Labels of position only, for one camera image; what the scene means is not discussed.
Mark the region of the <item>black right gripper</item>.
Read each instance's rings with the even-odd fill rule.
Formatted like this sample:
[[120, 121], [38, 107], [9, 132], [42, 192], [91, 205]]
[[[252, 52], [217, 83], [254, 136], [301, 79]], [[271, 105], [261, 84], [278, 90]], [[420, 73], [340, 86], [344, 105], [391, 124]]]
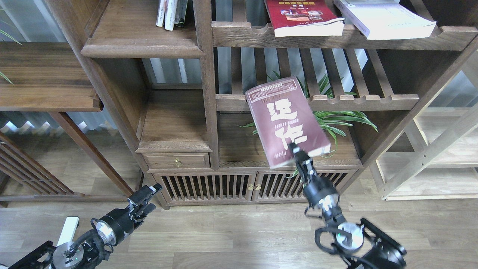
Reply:
[[312, 158], [296, 143], [289, 143], [294, 163], [304, 180], [303, 194], [309, 202], [309, 206], [321, 211], [330, 211], [338, 206], [339, 194], [335, 186], [327, 177], [317, 174], [313, 166]]

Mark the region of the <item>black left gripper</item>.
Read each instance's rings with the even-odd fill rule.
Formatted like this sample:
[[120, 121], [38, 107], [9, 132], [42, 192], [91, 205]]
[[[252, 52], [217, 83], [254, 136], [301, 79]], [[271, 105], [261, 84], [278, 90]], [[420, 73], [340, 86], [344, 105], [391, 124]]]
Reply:
[[92, 225], [105, 244], [117, 246], [135, 229], [142, 225], [149, 213], [156, 209], [156, 205], [149, 203], [152, 197], [162, 190], [160, 184], [142, 186], [130, 197], [129, 205], [124, 209], [114, 209], [95, 221]]

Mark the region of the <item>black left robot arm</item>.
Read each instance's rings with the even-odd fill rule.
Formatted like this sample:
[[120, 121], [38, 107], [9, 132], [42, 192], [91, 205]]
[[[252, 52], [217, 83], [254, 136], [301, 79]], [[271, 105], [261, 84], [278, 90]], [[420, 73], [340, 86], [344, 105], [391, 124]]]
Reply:
[[92, 229], [77, 240], [54, 246], [46, 241], [37, 249], [10, 266], [10, 269], [94, 269], [108, 260], [117, 246], [143, 224], [156, 206], [152, 197], [162, 190], [160, 184], [143, 186], [128, 197], [124, 209], [113, 209], [100, 219], [92, 218]]

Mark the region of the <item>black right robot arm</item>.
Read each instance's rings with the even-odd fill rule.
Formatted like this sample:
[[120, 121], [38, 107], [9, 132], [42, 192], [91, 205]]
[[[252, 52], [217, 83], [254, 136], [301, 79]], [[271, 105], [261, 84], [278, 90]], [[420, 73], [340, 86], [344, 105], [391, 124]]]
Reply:
[[339, 193], [327, 178], [318, 176], [312, 158], [290, 143], [297, 170], [304, 181], [303, 194], [309, 209], [321, 211], [325, 226], [315, 231], [316, 245], [340, 256], [349, 269], [403, 269], [407, 251], [396, 240], [362, 218], [348, 222], [339, 206]]

